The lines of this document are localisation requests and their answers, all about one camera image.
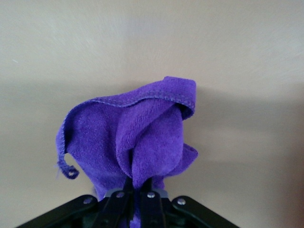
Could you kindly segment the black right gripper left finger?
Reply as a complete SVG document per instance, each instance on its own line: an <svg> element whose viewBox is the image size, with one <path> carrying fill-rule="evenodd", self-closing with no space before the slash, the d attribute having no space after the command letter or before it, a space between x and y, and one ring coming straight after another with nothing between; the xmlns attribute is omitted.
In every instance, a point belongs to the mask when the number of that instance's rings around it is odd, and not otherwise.
<svg viewBox="0 0 304 228"><path fill-rule="evenodd" d="M133 219L133 185L127 177L122 188L109 190L102 210L103 228L129 228Z"/></svg>

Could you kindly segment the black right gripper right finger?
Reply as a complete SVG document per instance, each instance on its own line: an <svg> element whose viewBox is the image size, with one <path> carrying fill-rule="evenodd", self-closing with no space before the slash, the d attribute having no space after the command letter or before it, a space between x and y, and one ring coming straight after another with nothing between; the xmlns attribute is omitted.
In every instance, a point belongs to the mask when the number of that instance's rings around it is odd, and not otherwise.
<svg viewBox="0 0 304 228"><path fill-rule="evenodd" d="M165 203L167 191L154 188L152 179L143 184L140 191L140 218L142 228L167 228Z"/></svg>

